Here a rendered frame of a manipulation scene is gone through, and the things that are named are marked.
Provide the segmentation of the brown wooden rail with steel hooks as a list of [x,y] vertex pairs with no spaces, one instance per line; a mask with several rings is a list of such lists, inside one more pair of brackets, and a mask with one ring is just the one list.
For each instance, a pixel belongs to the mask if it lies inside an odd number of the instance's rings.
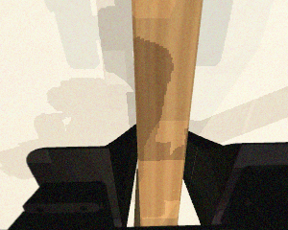
[[140,226],[178,225],[204,0],[132,0]]

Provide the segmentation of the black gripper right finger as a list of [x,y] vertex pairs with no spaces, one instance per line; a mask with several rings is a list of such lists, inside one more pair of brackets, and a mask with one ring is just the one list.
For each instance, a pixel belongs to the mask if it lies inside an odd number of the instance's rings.
[[183,181],[200,224],[222,224],[241,171],[266,165],[288,165],[288,142],[221,145],[188,131]]

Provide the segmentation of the brown wooden post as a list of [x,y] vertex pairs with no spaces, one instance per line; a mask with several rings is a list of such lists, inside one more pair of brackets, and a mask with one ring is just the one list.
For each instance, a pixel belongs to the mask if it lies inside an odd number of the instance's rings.
[[139,203],[138,169],[136,170],[134,221],[133,221],[133,227],[136,227],[136,226],[140,226],[140,203]]

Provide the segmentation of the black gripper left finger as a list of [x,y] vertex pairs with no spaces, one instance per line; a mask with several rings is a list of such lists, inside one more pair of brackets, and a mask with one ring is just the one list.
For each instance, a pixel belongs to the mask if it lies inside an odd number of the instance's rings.
[[135,124],[106,146],[34,149],[26,163],[38,187],[47,182],[106,183],[114,227],[127,227],[137,158]]

